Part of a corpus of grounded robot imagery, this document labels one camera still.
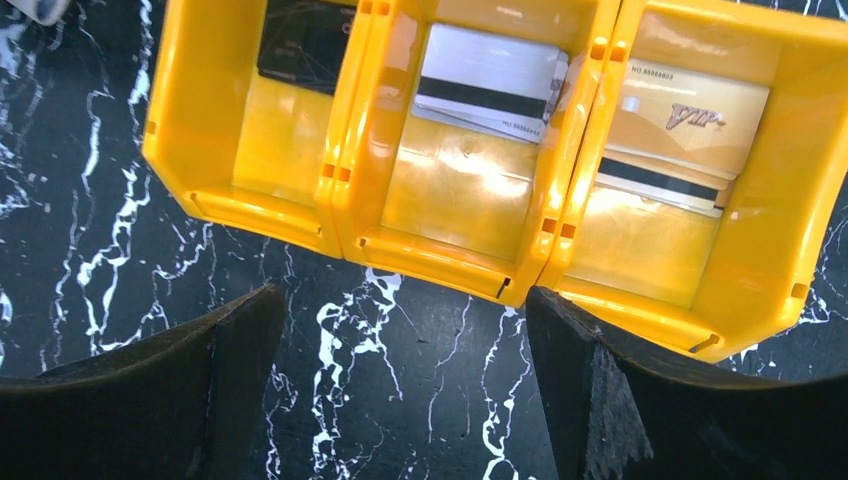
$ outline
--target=yellow storage bin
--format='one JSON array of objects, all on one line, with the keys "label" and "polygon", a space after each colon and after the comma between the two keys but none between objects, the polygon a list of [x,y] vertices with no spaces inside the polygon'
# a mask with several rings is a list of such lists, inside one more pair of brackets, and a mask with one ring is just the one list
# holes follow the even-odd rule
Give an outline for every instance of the yellow storage bin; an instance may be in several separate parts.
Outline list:
[{"label": "yellow storage bin", "polygon": [[[720,220],[593,186],[630,57],[771,89]],[[848,169],[848,25],[712,0],[623,0],[539,283],[719,361],[792,326]]]},{"label": "yellow storage bin", "polygon": [[330,201],[372,15],[329,96],[259,76],[266,6],[168,2],[144,156],[190,215],[341,257]]},{"label": "yellow storage bin", "polygon": [[[618,0],[380,0],[333,193],[344,256],[520,305],[561,212]],[[557,45],[572,62],[546,139],[529,145],[410,115],[430,26]]]}]

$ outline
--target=marble countertop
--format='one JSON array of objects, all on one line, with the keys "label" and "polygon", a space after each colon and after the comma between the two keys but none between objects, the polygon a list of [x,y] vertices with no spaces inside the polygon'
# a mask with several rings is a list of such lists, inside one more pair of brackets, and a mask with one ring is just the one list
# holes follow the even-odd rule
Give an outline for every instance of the marble countertop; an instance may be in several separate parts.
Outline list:
[{"label": "marble countertop", "polygon": [[[839,0],[773,7],[848,20]],[[34,376],[260,285],[290,320],[246,478],[555,477],[524,314],[186,217],[141,157],[162,0],[0,2],[0,374]],[[722,362],[848,369],[843,189],[797,327]]]}]

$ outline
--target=bin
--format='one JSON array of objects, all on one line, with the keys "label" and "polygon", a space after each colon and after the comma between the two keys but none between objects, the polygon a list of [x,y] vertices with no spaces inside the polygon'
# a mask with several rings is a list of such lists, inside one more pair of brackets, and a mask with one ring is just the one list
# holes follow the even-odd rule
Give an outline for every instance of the bin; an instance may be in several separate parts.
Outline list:
[{"label": "bin", "polygon": [[[562,231],[565,194],[618,5],[375,2],[339,162],[347,173],[332,200],[345,258],[522,304]],[[434,23],[558,45],[569,54],[566,87],[541,146],[410,115]]]},{"label": "bin", "polygon": [[330,201],[370,5],[331,96],[259,75],[267,0],[168,3],[143,152],[189,215],[341,257]]},{"label": "bin", "polygon": [[[848,25],[713,0],[624,0],[539,278],[598,317],[715,362],[804,307],[848,168]],[[765,85],[770,95],[724,214],[594,187],[630,57]]]}]

